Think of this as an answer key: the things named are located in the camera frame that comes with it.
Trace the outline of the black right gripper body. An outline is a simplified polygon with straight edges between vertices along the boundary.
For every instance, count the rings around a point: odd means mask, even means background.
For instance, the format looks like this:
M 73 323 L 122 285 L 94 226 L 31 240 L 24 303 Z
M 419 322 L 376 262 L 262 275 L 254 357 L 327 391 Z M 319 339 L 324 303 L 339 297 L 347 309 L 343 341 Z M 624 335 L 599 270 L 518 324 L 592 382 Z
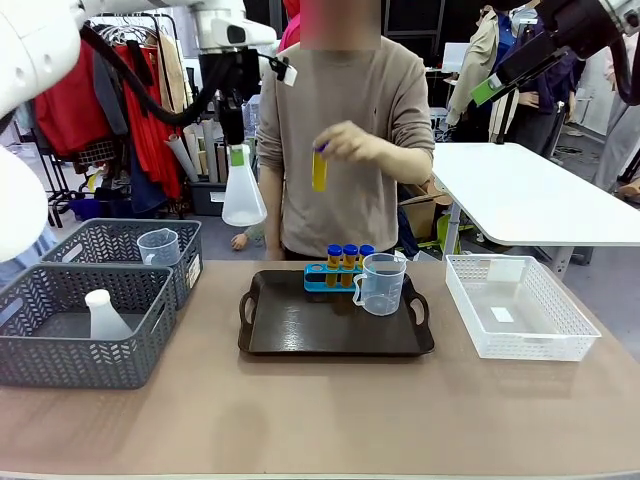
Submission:
M 589 58 L 622 36 L 622 24 L 609 1 L 544 0 L 537 6 L 551 42 L 557 49 L 569 48 L 580 58 Z

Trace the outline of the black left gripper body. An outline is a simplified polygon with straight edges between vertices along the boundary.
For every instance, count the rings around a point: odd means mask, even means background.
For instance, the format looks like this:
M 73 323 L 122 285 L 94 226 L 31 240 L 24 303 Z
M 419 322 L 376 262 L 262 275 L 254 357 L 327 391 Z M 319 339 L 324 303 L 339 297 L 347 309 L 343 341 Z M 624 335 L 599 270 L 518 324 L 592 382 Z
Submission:
M 244 48 L 223 53 L 201 53 L 199 65 L 203 92 L 213 95 L 237 93 L 243 100 L 250 100 L 260 93 L 259 53 Z

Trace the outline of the person left hand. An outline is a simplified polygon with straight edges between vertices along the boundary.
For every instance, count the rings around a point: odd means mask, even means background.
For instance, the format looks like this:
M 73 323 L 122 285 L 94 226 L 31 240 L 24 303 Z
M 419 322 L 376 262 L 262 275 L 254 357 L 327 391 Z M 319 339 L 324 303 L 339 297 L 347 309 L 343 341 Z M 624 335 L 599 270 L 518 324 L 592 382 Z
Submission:
M 365 132 L 351 121 L 341 122 L 324 130 L 314 141 L 315 152 L 326 159 L 348 162 L 376 161 L 385 150 L 386 142 Z

